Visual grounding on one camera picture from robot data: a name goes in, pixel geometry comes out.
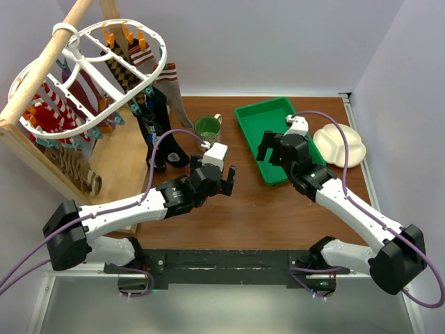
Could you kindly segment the black white striped sock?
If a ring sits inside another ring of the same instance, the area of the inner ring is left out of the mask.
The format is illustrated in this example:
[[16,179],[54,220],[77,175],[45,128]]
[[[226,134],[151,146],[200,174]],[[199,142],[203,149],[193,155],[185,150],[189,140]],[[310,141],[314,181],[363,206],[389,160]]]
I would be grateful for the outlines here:
[[[167,111],[166,96],[157,88],[147,98],[147,106],[154,114],[153,124],[149,127],[152,145],[155,146],[160,137],[171,130],[170,119]],[[182,150],[172,134],[168,134],[159,144],[155,160],[154,171],[162,173],[166,170],[166,164],[175,168],[182,168],[189,164],[188,155]]]

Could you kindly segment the black blue logo sock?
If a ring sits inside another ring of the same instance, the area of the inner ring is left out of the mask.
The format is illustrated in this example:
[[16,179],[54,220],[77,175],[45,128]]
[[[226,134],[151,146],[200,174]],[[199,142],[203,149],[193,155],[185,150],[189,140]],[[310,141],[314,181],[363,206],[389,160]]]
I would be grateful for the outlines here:
[[149,96],[142,93],[142,102],[136,100],[131,107],[147,145],[147,165],[153,166],[156,173],[162,173],[166,171],[168,156],[175,150],[175,141],[172,134],[167,135],[152,159],[152,151],[159,138],[171,129],[166,96],[158,88],[153,87],[152,90],[153,93]]

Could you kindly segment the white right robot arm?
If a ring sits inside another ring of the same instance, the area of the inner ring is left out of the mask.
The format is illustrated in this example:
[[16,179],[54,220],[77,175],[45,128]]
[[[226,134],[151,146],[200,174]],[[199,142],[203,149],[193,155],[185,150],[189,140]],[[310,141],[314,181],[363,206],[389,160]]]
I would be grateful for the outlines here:
[[269,163],[282,167],[293,188],[312,202],[329,209],[366,242],[348,244],[324,237],[310,249],[310,266],[317,273],[342,267],[369,275],[388,294],[396,295],[425,268],[426,263],[406,243],[424,251],[423,233],[379,215],[354,193],[343,192],[343,183],[331,170],[315,164],[308,140],[299,134],[264,132],[257,160],[271,150]]

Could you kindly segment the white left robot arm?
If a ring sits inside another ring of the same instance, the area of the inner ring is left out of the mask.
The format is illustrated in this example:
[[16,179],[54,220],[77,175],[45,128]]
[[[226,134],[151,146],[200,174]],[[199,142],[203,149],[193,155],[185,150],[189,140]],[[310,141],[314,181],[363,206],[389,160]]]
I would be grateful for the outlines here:
[[63,202],[42,229],[53,270],[64,271],[90,261],[115,262],[129,273],[140,271],[144,256],[136,239],[111,239],[107,235],[128,225],[187,214],[217,194],[230,196],[236,167],[229,167],[226,180],[223,169],[222,160],[194,154],[189,175],[143,194],[82,207],[73,200]]

